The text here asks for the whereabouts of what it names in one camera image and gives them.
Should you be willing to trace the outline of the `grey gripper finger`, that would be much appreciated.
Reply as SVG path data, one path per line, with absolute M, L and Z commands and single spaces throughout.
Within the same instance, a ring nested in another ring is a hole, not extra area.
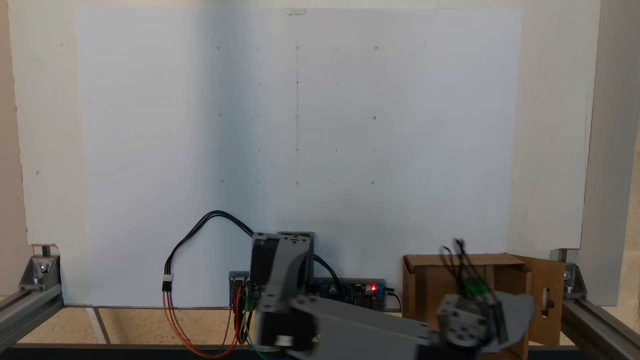
M 439 310 L 486 310 L 496 303 L 491 295 L 465 298 L 459 294 L 446 294 L 439 304 Z
M 499 349 L 521 341 L 530 326 L 535 303 L 528 294 L 497 293 L 493 305 L 493 321 Z

